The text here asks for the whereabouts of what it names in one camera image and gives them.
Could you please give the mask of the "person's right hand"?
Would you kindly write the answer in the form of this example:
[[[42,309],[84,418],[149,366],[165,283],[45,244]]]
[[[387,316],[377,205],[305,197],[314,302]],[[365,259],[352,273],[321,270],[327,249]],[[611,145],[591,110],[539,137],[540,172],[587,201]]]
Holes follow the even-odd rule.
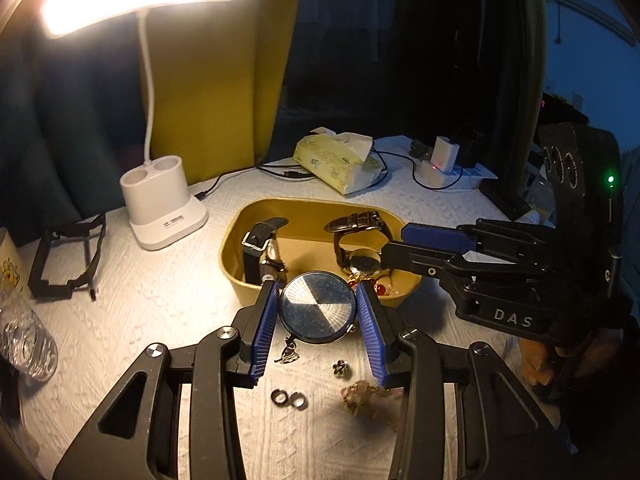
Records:
[[[525,381],[531,386],[548,386],[553,378],[549,351],[544,344],[529,339],[520,339],[521,371]]]

